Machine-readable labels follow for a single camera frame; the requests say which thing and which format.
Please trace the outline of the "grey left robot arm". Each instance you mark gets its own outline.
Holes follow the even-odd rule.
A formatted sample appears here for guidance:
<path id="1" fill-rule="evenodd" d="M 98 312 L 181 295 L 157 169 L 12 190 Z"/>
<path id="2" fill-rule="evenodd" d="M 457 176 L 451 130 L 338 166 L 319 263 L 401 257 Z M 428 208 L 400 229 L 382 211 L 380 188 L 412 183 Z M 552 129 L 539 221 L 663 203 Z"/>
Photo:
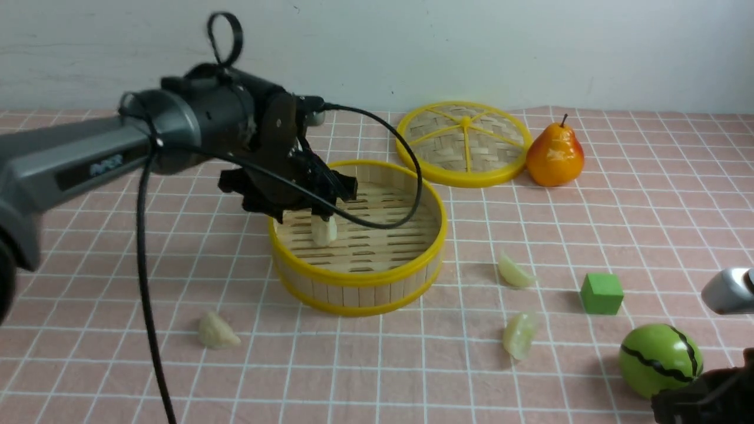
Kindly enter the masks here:
<path id="1" fill-rule="evenodd" d="M 358 182 L 329 169 L 305 142 L 323 105 L 237 69 L 200 64 L 124 100 L 118 115 L 3 135 L 2 317 L 15 298 L 17 270 L 40 266 L 41 216 L 142 167 L 153 135 L 266 169 L 220 174 L 219 190 L 241 195 L 248 212 L 281 220 L 286 210 L 312 209 L 330 217 L 299 187 L 336 204 L 353 200 Z"/>

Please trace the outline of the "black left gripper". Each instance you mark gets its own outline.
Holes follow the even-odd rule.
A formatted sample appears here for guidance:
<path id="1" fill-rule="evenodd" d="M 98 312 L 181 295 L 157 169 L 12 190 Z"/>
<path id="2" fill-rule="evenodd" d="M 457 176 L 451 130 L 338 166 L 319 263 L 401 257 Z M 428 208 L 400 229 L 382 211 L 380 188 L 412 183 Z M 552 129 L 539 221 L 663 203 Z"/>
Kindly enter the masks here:
<path id="1" fill-rule="evenodd" d="M 355 177 L 334 171 L 318 155 L 299 152 L 299 97 L 278 84 L 233 67 L 200 64 L 186 75 L 162 77 L 160 87 L 183 100 L 196 125 L 188 136 L 166 134 L 168 143 L 192 143 L 267 170 L 241 169 L 235 186 L 259 212 L 310 210 L 328 223 L 334 212 L 326 204 L 356 199 Z"/>

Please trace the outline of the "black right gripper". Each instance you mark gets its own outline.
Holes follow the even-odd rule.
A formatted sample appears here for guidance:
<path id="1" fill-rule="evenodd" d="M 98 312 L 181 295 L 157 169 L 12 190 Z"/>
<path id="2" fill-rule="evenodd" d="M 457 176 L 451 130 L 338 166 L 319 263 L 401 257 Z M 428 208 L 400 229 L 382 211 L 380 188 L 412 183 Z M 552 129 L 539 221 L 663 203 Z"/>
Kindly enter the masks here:
<path id="1" fill-rule="evenodd" d="M 657 423 L 752 423 L 753 348 L 743 350 L 744 365 L 709 370 L 681 389 L 651 399 Z"/>

